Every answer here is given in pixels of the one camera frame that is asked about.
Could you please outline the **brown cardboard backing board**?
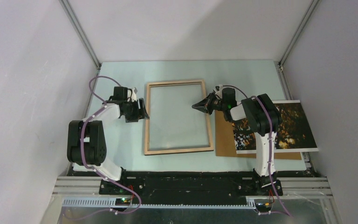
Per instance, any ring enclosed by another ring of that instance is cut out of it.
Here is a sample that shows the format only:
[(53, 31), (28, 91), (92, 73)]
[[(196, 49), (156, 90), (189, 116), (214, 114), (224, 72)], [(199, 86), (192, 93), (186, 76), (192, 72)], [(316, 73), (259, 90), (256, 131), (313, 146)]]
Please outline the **brown cardboard backing board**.
[[(256, 154), (236, 154), (232, 123), (225, 121), (222, 112), (215, 114), (216, 155), (224, 157), (255, 158)], [(300, 152), (276, 153), (276, 159), (299, 160)]]

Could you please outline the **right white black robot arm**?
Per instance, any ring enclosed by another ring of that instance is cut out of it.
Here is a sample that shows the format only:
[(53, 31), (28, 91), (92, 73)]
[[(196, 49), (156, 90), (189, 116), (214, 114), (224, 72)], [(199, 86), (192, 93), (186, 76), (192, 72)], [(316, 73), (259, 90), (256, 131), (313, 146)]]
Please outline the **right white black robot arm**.
[(228, 122), (247, 119), (250, 130), (255, 134), (256, 166), (252, 188), (258, 195), (264, 195), (275, 187), (274, 143), (282, 123), (282, 117), (269, 95), (236, 99), (238, 88), (233, 85), (218, 85), (212, 93), (192, 108), (211, 115), (213, 111), (223, 112)]

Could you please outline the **autumn leaves photo print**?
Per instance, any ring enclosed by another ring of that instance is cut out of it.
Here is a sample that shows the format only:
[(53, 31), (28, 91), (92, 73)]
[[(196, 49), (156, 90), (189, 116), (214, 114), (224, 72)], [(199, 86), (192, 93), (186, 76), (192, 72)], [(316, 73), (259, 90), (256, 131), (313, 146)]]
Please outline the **autumn leaves photo print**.
[[(282, 116), (275, 138), (276, 153), (319, 151), (299, 100), (274, 100)], [(232, 123), (236, 154), (256, 153), (255, 134), (246, 118)]]

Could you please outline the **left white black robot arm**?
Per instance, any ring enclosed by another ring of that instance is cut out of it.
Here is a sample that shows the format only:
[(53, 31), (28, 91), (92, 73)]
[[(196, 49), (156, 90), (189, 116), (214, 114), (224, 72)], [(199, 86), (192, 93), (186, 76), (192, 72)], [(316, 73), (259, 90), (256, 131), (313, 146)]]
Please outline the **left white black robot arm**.
[(110, 187), (117, 194), (127, 192), (129, 182), (121, 177), (123, 169), (107, 158), (104, 128), (121, 117), (127, 123), (149, 119), (144, 99), (137, 98), (136, 93), (136, 88), (116, 86), (95, 113), (69, 123), (68, 161), (96, 172), (107, 181), (112, 180)]

